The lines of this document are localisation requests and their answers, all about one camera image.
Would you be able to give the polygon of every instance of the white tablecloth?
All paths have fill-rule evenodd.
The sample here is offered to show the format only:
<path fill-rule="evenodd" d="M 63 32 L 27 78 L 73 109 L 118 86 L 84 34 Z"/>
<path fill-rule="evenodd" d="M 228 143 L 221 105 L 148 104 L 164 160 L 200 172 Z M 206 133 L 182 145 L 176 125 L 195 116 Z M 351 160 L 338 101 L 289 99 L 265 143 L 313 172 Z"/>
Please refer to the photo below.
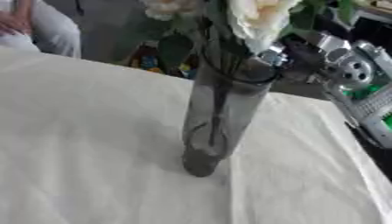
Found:
<path fill-rule="evenodd" d="M 0 223 L 391 223 L 327 101 L 270 94 L 209 178 L 180 163 L 191 82 L 0 48 Z"/>

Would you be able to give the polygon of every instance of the white flower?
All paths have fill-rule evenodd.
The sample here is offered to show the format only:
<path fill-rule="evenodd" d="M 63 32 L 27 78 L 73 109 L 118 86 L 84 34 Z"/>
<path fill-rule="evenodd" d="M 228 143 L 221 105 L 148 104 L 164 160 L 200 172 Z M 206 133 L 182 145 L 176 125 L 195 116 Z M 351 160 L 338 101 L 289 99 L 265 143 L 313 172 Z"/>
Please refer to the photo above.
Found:
<path fill-rule="evenodd" d="M 174 15 L 189 17 L 201 12 L 201 0 L 142 0 L 146 15 L 158 20 L 170 20 Z"/>
<path fill-rule="evenodd" d="M 267 50 L 289 23 L 289 9 L 302 0 L 228 0 L 234 34 L 258 54 Z"/>

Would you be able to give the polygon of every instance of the green object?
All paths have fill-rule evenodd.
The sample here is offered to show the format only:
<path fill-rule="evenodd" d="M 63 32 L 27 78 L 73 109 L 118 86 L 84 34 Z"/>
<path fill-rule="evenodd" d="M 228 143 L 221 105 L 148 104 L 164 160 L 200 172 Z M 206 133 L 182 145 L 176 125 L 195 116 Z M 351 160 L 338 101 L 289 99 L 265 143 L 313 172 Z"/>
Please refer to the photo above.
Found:
<path fill-rule="evenodd" d="M 382 118 L 384 123 L 392 130 L 392 114 L 386 115 Z"/>
<path fill-rule="evenodd" d="M 338 13 L 340 20 L 349 25 L 354 14 L 353 0 L 339 0 Z"/>
<path fill-rule="evenodd" d="M 367 88 L 356 91 L 343 91 L 343 95 L 350 97 L 353 101 L 360 101 L 377 92 L 383 85 L 370 85 Z"/>

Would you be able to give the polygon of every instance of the flower bouquet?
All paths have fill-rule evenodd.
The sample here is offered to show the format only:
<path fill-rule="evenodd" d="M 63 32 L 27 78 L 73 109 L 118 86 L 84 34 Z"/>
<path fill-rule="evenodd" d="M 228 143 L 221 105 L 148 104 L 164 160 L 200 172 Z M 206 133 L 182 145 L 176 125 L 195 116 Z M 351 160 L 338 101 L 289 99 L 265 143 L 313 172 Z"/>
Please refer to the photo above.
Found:
<path fill-rule="evenodd" d="M 310 30 L 325 0 L 141 0 L 145 13 L 124 26 L 117 50 L 157 41 L 164 69 L 178 67 L 190 53 L 200 65 L 183 128 L 183 165 L 205 177 L 229 157 L 277 72 L 260 56 L 281 37 Z M 350 0 L 338 1 L 338 15 L 350 18 Z"/>

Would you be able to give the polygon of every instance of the clear glass vase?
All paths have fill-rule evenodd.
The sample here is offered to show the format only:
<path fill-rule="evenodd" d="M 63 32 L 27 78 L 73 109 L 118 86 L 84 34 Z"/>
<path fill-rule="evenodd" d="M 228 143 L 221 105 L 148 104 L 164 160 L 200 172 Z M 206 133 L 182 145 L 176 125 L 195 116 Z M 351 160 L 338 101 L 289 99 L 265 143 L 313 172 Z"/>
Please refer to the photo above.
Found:
<path fill-rule="evenodd" d="M 276 78 L 258 57 L 242 60 L 234 73 L 224 73 L 204 52 L 201 58 L 183 128 L 183 165 L 197 177 L 212 174 L 233 153 Z"/>

